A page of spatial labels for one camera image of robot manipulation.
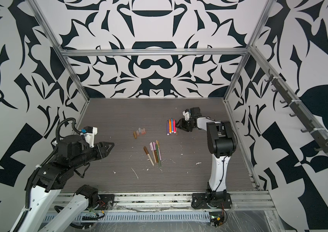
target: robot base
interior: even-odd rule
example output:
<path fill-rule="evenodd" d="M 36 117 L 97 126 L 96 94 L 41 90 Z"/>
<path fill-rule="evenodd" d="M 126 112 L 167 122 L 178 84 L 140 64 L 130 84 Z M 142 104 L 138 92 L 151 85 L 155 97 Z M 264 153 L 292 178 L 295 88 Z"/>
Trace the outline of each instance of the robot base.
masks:
<path fill-rule="evenodd" d="M 214 192 L 208 189 L 206 193 L 193 193 L 191 206 L 194 209 L 220 208 L 231 209 L 232 201 L 230 194 L 225 191 Z"/>

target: marker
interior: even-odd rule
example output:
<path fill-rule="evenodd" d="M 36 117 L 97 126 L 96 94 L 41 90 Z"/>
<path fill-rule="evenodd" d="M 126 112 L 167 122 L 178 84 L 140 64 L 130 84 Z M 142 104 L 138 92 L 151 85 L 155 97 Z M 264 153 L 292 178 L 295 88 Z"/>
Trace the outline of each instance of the marker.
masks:
<path fill-rule="evenodd" d="M 158 163 L 159 162 L 159 158 L 158 158 L 158 153 L 156 151 L 156 143 L 155 142 L 152 142 L 152 146 L 154 147 L 155 160 Z"/>
<path fill-rule="evenodd" d="M 174 124 L 173 124 L 173 118 L 171 119 L 172 122 L 172 133 L 174 133 Z"/>
<path fill-rule="evenodd" d="M 174 133 L 176 133 L 176 120 L 173 119 Z"/>
<path fill-rule="evenodd" d="M 155 159 L 154 146 L 153 146 L 152 142 L 150 143 L 150 149 L 151 149 L 151 151 L 152 151 L 152 156 L 153 156 L 153 158 L 154 158 L 154 161 L 155 161 L 155 163 L 157 163 L 157 162 L 156 162 L 156 159 Z"/>
<path fill-rule="evenodd" d="M 156 155 L 159 153 L 159 147 L 158 147 L 158 144 L 156 144 Z M 157 156 L 156 158 L 158 159 L 158 163 L 159 163 L 159 167 L 161 167 L 161 159 L 159 159 Z"/>
<path fill-rule="evenodd" d="M 155 166 L 154 163 L 152 162 L 152 159 L 151 159 L 150 153 L 148 152 L 147 148 L 146 148 L 146 147 L 143 147 L 143 150 L 145 150 L 146 155 L 148 156 L 148 159 L 150 160 L 152 166 Z"/>
<path fill-rule="evenodd" d="M 159 143 L 159 141 L 156 141 L 156 145 L 158 146 L 158 147 L 156 148 L 156 150 L 159 151 L 159 158 L 160 158 L 160 160 L 161 160 L 160 143 Z"/>

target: group of markers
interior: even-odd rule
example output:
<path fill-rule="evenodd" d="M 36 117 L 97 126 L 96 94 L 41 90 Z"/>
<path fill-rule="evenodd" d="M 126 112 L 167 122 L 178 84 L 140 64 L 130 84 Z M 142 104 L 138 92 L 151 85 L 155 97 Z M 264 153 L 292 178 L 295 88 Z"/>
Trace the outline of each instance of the group of markers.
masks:
<path fill-rule="evenodd" d="M 160 153 L 160 144 L 159 144 L 159 141 L 151 142 L 150 143 L 150 149 L 152 151 L 152 156 L 154 157 L 155 163 L 159 163 L 159 167 L 161 167 L 161 153 Z M 145 150 L 145 152 L 146 152 L 146 154 L 148 156 L 148 159 L 150 160 L 152 166 L 155 166 L 154 165 L 154 162 L 151 159 L 150 153 L 148 152 L 147 148 L 146 147 L 143 147 L 143 150 Z"/>
<path fill-rule="evenodd" d="M 173 118 L 167 121 L 167 136 L 171 133 L 178 134 L 176 131 L 176 121 Z"/>

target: patterned wall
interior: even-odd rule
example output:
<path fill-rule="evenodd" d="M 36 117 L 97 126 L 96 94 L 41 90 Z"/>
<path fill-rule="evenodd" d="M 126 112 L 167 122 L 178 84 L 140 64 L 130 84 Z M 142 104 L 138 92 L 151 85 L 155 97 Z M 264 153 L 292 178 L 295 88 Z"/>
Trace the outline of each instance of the patterned wall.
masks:
<path fill-rule="evenodd" d="M 261 189 L 287 230 L 328 232 L 328 157 L 250 57 L 229 98 Z"/>
<path fill-rule="evenodd" d="M 278 0 L 256 45 L 328 130 L 328 0 Z"/>
<path fill-rule="evenodd" d="M 90 97 L 224 96 L 241 55 L 91 56 L 70 62 Z"/>
<path fill-rule="evenodd" d="M 0 1 L 0 231 L 11 229 L 27 178 L 53 150 L 55 125 L 79 118 L 83 105 L 27 3 Z"/>
<path fill-rule="evenodd" d="M 266 0 L 39 0 L 67 49 L 245 47 Z"/>

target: black mounting plate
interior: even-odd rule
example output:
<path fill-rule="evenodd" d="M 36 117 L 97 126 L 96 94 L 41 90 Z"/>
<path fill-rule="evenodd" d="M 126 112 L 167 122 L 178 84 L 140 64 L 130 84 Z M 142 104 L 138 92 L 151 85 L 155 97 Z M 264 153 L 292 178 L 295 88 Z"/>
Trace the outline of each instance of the black mounting plate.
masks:
<path fill-rule="evenodd" d="M 231 209 L 232 201 L 229 193 L 225 193 L 225 200 L 222 198 L 215 198 L 209 200 L 206 193 L 193 193 L 191 206 L 194 209 L 211 209 L 212 207 Z"/>
<path fill-rule="evenodd" d="M 114 194 L 98 194 L 99 199 L 104 203 L 100 203 L 96 210 L 106 210 L 106 208 L 114 205 L 115 195 Z"/>

